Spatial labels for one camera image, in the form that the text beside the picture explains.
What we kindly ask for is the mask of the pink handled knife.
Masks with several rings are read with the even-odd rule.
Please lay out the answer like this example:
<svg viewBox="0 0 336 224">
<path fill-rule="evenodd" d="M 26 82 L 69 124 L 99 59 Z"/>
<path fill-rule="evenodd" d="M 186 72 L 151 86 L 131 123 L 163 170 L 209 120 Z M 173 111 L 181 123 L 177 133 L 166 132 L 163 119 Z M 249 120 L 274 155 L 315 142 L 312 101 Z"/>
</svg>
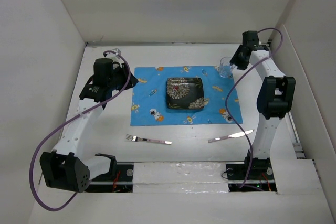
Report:
<svg viewBox="0 0 336 224">
<path fill-rule="evenodd" d="M 238 133 L 234 133 L 234 134 L 230 134 L 230 135 L 226 135 L 226 136 L 222 136 L 222 137 L 212 138 L 212 139 L 208 140 L 208 143 L 219 142 L 219 141 L 227 140 L 227 139 L 230 139 L 230 138 L 243 137 L 243 136 L 249 135 L 253 131 L 254 130 L 248 130 L 248 131 L 238 132 Z"/>
</svg>

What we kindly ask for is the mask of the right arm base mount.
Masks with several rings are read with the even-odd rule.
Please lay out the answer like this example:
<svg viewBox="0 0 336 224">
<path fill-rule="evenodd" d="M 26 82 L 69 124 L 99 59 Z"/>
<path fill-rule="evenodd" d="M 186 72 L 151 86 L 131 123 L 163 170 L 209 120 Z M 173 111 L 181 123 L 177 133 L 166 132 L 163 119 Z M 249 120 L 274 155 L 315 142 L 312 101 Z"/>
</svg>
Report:
<svg viewBox="0 0 336 224">
<path fill-rule="evenodd" d="M 242 162 L 228 163 L 225 165 L 225 171 L 222 172 L 221 176 L 227 180 L 230 193 L 252 191 L 277 192 L 271 164 L 260 169 L 252 166 L 244 186 L 241 187 L 246 177 L 247 168 L 248 165 Z"/>
</svg>

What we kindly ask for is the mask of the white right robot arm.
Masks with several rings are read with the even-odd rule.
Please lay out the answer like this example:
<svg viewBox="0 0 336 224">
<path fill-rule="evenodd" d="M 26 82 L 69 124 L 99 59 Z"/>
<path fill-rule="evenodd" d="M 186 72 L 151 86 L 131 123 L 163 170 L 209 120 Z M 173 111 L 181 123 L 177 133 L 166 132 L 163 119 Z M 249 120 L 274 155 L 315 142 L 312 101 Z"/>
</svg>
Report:
<svg viewBox="0 0 336 224">
<path fill-rule="evenodd" d="M 246 31 L 242 37 L 242 44 L 230 64 L 238 70 L 246 70 L 252 64 L 252 69 L 257 71 L 263 81 L 256 102 L 258 127 L 243 165 L 244 175 L 254 179 L 270 163 L 270 149 L 277 127 L 292 108 L 296 80 L 277 67 L 267 46 L 259 43 L 257 31 Z"/>
</svg>

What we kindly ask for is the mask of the blue space print cloth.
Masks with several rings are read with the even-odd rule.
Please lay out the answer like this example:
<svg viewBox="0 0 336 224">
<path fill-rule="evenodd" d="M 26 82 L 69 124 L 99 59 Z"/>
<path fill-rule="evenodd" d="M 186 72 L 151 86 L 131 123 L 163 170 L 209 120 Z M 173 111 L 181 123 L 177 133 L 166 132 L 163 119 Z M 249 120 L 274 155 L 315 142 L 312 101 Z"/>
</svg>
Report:
<svg viewBox="0 0 336 224">
<path fill-rule="evenodd" d="M 233 78 L 222 78 L 217 66 L 137 67 L 133 88 L 131 126 L 232 124 L 243 122 Z M 202 110 L 172 110 L 166 106 L 168 78 L 201 78 Z"/>
</svg>

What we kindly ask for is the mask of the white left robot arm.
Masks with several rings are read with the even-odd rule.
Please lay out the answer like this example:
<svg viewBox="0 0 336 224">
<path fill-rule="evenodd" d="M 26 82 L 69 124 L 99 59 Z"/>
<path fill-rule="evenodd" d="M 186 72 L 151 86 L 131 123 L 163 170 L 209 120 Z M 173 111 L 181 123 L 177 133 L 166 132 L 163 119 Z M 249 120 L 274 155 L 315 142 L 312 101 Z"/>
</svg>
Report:
<svg viewBox="0 0 336 224">
<path fill-rule="evenodd" d="M 127 62 L 99 58 L 93 64 L 93 75 L 83 87 L 77 106 L 77 115 L 51 152 L 43 152 L 40 165 L 47 187 L 81 193 L 97 177 L 112 180 L 117 175 L 117 161 L 113 155 L 98 153 L 83 158 L 85 144 L 98 117 L 114 98 L 131 89 L 137 80 Z"/>
</svg>

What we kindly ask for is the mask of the black floral square plate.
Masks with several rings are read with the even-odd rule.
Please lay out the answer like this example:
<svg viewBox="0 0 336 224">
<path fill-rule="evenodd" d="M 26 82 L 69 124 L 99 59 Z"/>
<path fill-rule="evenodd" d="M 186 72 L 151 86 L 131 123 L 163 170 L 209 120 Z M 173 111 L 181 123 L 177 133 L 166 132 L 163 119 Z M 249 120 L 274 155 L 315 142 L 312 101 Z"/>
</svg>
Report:
<svg viewBox="0 0 336 224">
<path fill-rule="evenodd" d="M 166 106 L 172 110 L 202 110 L 205 98 L 201 78 L 168 78 Z"/>
</svg>

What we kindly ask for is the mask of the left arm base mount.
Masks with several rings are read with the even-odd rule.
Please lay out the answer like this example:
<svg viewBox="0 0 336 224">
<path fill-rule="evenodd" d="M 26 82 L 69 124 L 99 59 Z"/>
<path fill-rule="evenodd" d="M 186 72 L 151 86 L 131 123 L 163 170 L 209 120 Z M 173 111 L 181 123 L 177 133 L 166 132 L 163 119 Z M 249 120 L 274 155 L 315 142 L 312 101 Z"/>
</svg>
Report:
<svg viewBox="0 0 336 224">
<path fill-rule="evenodd" d="M 121 162 L 113 175 L 103 174 L 90 183 L 86 193 L 132 193 L 134 163 Z"/>
</svg>

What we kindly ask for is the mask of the clear drinking glass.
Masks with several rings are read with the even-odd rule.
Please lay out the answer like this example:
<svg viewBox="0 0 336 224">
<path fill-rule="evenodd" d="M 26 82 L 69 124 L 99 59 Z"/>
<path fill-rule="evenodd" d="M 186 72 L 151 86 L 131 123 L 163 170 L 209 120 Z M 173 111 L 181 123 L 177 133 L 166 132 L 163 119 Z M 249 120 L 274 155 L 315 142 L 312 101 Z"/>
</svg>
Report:
<svg viewBox="0 0 336 224">
<path fill-rule="evenodd" d="M 220 60 L 220 64 L 218 67 L 218 73 L 222 78 L 232 78 L 233 77 L 233 69 L 235 68 L 234 65 L 230 63 L 230 57 L 223 57 Z"/>
</svg>

